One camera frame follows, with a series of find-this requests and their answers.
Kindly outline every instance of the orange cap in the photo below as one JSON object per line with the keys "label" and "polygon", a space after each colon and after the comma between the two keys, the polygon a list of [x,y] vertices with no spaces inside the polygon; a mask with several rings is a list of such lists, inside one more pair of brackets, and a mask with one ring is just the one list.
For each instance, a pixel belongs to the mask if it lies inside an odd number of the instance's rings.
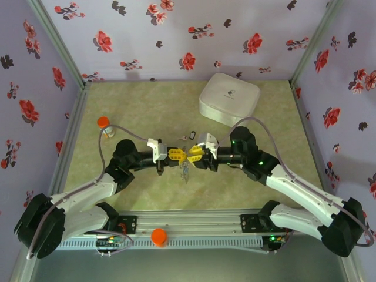
{"label": "orange cap", "polygon": [[155,229],[152,232],[152,242],[158,247],[163,247],[167,242],[167,233],[161,228]]}
{"label": "orange cap", "polygon": [[98,126],[99,126],[100,128],[104,128],[105,126],[107,126],[107,125],[110,124],[110,120],[109,120],[108,117],[106,117],[106,116],[101,116],[101,117],[97,120],[96,123],[98,124]]}

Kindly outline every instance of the green marble floor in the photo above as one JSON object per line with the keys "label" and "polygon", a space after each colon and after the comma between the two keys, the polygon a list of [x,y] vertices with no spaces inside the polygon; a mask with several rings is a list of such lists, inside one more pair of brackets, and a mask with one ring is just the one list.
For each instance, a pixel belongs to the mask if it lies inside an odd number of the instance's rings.
{"label": "green marble floor", "polygon": [[[168,146],[190,148],[198,133],[210,132],[221,139],[229,130],[199,113],[199,95],[207,82],[116,82],[94,83],[80,126],[65,190],[85,183],[100,173],[96,121],[107,116],[143,138],[161,138]],[[296,103],[287,81],[252,81],[261,89],[254,116],[261,119],[276,139],[287,166],[320,187]],[[260,149],[273,147],[261,126],[251,122],[248,128]],[[177,138],[196,131],[196,139]],[[116,131],[112,139],[102,140],[106,163],[118,141],[132,139]],[[149,150],[135,140],[139,151]],[[107,199],[117,210],[260,208],[269,200],[292,207],[298,205],[285,195],[252,182],[238,169],[221,166],[219,172],[190,168],[189,182],[180,178],[178,167],[166,168],[163,176],[154,169],[134,172],[135,180],[122,192]]]}

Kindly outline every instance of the small black object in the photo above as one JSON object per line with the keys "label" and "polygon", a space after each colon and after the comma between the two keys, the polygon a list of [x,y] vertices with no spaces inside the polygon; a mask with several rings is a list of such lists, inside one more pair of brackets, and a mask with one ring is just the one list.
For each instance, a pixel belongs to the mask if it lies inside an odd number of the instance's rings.
{"label": "small black object", "polygon": [[0,58],[1,65],[4,69],[9,69],[13,65],[13,60],[6,54],[4,57]]}
{"label": "small black object", "polygon": [[287,5],[287,9],[289,9],[290,11],[295,8],[295,4],[297,3],[296,0],[292,0],[288,5]]}
{"label": "small black object", "polygon": [[356,36],[355,31],[353,31],[347,36],[347,42],[348,42],[349,48],[352,48],[354,44],[357,43],[357,38],[355,36]]}
{"label": "small black object", "polygon": [[231,19],[226,19],[226,21],[224,22],[223,26],[225,28],[229,28],[230,25],[231,25]]}
{"label": "small black object", "polygon": [[[361,223],[365,224],[362,205],[353,198],[344,202],[344,209],[349,211]],[[363,234],[363,229],[343,211],[332,215],[333,221],[329,225],[320,226],[321,241],[330,251],[341,257],[348,257],[356,242]]]}
{"label": "small black object", "polygon": [[261,226],[266,229],[270,229],[271,231],[277,228],[277,226],[275,226],[274,223],[270,220],[270,215],[274,208],[279,204],[280,202],[270,200],[263,206],[263,208],[258,213],[258,220],[260,221]]}
{"label": "small black object", "polygon": [[121,14],[122,16],[125,16],[125,14],[127,13],[125,11],[125,7],[124,6],[118,6],[118,4],[119,4],[119,1],[112,1],[111,8],[118,11],[119,14]]}
{"label": "small black object", "polygon": [[108,216],[108,221],[103,229],[113,230],[116,227],[116,223],[118,222],[119,213],[106,202],[98,203],[97,206],[104,210]]}
{"label": "small black object", "polygon": [[367,122],[361,122],[361,123],[359,123],[359,130],[364,130],[364,129],[366,129],[368,127],[368,123]]}
{"label": "small black object", "polygon": [[189,134],[189,139],[193,140],[195,136],[196,136],[196,131],[191,131]]}
{"label": "small black object", "polygon": [[[30,247],[36,228],[47,210],[53,204],[44,194],[36,195],[29,203],[14,233],[19,241]],[[44,222],[38,240],[34,246],[33,255],[42,259],[51,254],[60,244],[65,222],[64,209],[54,208]]]}

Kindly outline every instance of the flower wallpaper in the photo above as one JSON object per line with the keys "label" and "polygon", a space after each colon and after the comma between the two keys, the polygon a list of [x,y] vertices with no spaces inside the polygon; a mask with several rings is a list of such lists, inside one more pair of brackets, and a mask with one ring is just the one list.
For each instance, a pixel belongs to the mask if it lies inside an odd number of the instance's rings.
{"label": "flower wallpaper", "polygon": [[14,227],[32,198],[49,190],[79,87],[26,1],[8,2],[0,26],[0,281],[6,282],[21,248]]}
{"label": "flower wallpaper", "polygon": [[[376,239],[376,33],[373,0],[344,1],[298,81],[297,103],[321,152],[329,189],[362,203]],[[370,240],[364,236],[362,242]],[[355,247],[374,281],[375,247]]]}
{"label": "flower wallpaper", "polygon": [[[204,80],[217,72],[244,80],[290,79],[328,4],[328,0],[41,2],[84,81],[92,80],[93,73],[101,80]],[[326,54],[323,50],[318,58],[318,71]]]}

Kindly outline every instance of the red flower pattern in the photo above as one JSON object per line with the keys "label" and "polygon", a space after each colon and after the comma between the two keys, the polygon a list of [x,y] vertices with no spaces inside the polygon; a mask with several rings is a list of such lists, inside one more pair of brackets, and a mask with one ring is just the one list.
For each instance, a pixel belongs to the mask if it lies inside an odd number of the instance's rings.
{"label": "red flower pattern", "polygon": [[374,196],[374,199],[376,199],[376,183],[372,183],[370,185],[370,192],[372,193],[372,195]]}
{"label": "red flower pattern", "polygon": [[157,14],[157,23],[162,24],[165,19],[167,19],[166,13]]}
{"label": "red flower pattern", "polygon": [[147,10],[152,14],[158,13],[157,4],[150,4]]}
{"label": "red flower pattern", "polygon": [[23,24],[24,24],[23,27],[24,27],[25,31],[28,33],[28,37],[30,37],[30,38],[35,37],[36,32],[34,30],[34,26],[30,25],[27,20],[25,20]]}
{"label": "red flower pattern", "polygon": [[208,37],[213,37],[214,36],[214,33],[208,33],[209,29],[212,28],[212,25],[211,24],[206,24],[203,28],[195,28],[194,26],[191,26],[189,29],[188,29],[188,33],[192,34],[192,38],[193,39],[199,39],[199,38],[203,38],[205,36],[208,36]]}
{"label": "red flower pattern", "polygon": [[317,73],[319,73],[320,70],[323,67],[325,67],[325,65],[327,64],[328,55],[329,55],[329,50],[325,50],[324,52],[318,53],[317,60],[315,61],[315,69]]}
{"label": "red flower pattern", "polygon": [[183,59],[179,60],[179,64],[181,66],[180,69],[185,69],[186,71],[192,71],[193,65],[196,63],[196,58],[192,55],[192,53],[188,52],[185,54]]}
{"label": "red flower pattern", "polygon": [[370,91],[371,89],[374,89],[376,87],[376,70],[371,72],[370,75],[367,75],[364,83],[367,91]]}
{"label": "red flower pattern", "polygon": [[338,122],[340,117],[341,109],[340,108],[328,108],[324,118],[325,128],[328,129],[330,126],[335,125]]}
{"label": "red flower pattern", "polygon": [[174,2],[170,0],[161,0],[160,7],[167,11],[172,11],[172,7],[174,6]]}
{"label": "red flower pattern", "polygon": [[298,99],[300,99],[300,91],[301,88],[296,89],[296,96],[298,97]]}
{"label": "red flower pattern", "polygon": [[6,154],[5,158],[1,160],[1,168],[6,169],[9,165],[11,167],[14,167],[16,165],[16,159],[17,159],[17,151],[19,147],[21,146],[20,141],[16,143],[16,146],[13,145],[13,140],[8,139],[5,142],[6,145]]}
{"label": "red flower pattern", "polygon": [[34,40],[34,50],[36,53],[41,53],[41,44],[38,42],[38,40]]}
{"label": "red flower pattern", "polygon": [[364,89],[364,86],[362,83],[358,82],[353,88],[352,88],[352,92],[354,94],[360,94],[362,92],[362,90]]}
{"label": "red flower pattern", "polygon": [[33,49],[33,42],[30,40],[30,38],[26,37],[25,43],[26,43],[26,48]]}
{"label": "red flower pattern", "polygon": [[29,203],[33,199],[33,194],[34,194],[34,191],[31,191],[31,192],[26,191],[26,202],[24,202],[23,204],[24,207],[28,207]]}
{"label": "red flower pattern", "polygon": [[335,144],[335,145],[333,146],[333,151],[334,151],[334,153],[338,153],[340,150],[341,150],[341,146],[340,146],[340,144]]}
{"label": "red flower pattern", "polygon": [[19,105],[24,121],[34,126],[34,123],[39,120],[39,113],[35,110],[34,105],[29,100],[20,100]]}
{"label": "red flower pattern", "polygon": [[98,51],[112,52],[111,37],[107,36],[103,31],[98,31],[94,44],[98,47]]}
{"label": "red flower pattern", "polygon": [[263,43],[263,40],[261,39],[260,34],[255,33],[253,37],[245,41],[243,53],[256,54],[257,48],[261,47],[262,43]]}
{"label": "red flower pattern", "polygon": [[138,66],[139,60],[134,59],[133,61],[126,63],[120,62],[120,66],[124,67],[126,71],[132,71],[134,69],[142,69],[142,66]]}
{"label": "red flower pattern", "polygon": [[365,78],[366,75],[367,75],[367,73],[365,72],[365,69],[360,69],[358,71],[358,80],[362,81],[363,78]]}
{"label": "red flower pattern", "polygon": [[52,68],[53,78],[55,79],[55,85],[62,90],[65,87],[65,79],[63,78],[63,74],[61,73],[60,69],[57,67]]}
{"label": "red flower pattern", "polygon": [[58,152],[58,156],[60,156],[61,148],[63,148],[63,141],[56,143],[56,151]]}
{"label": "red flower pattern", "polygon": [[26,48],[29,52],[29,54],[33,53],[35,56],[35,59],[40,59],[41,56],[39,54],[41,53],[41,45],[37,40],[34,40],[34,42],[31,41],[32,38],[36,36],[36,32],[34,30],[34,26],[30,25],[27,20],[23,23],[23,27],[25,28],[26,32],[28,33],[28,37],[25,39]]}

